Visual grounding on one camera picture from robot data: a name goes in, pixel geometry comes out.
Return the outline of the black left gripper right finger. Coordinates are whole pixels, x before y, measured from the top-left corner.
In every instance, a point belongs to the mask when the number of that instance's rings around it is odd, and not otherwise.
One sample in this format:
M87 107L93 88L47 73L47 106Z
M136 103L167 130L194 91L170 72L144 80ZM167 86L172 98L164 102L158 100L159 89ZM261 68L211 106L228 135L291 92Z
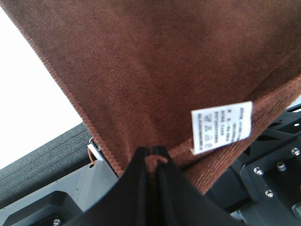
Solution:
M153 153L167 160L156 169L160 226L236 226L238 221L188 181L163 146Z

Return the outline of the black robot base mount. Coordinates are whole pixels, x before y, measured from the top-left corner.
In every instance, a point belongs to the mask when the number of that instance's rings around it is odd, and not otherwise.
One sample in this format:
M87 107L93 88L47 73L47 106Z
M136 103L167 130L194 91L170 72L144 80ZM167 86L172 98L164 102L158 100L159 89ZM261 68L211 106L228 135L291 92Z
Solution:
M204 194L237 226L301 223L301 112L287 109ZM158 224L156 169L167 160L153 153L147 169L147 226ZM3 226L65 226L120 177L80 124L0 171Z

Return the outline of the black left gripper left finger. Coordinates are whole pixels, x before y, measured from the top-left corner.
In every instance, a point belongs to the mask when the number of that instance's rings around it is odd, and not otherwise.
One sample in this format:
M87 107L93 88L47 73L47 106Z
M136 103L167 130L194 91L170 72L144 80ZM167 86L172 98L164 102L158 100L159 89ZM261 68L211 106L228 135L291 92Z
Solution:
M126 171L110 191L66 226L146 226L147 147L138 147Z

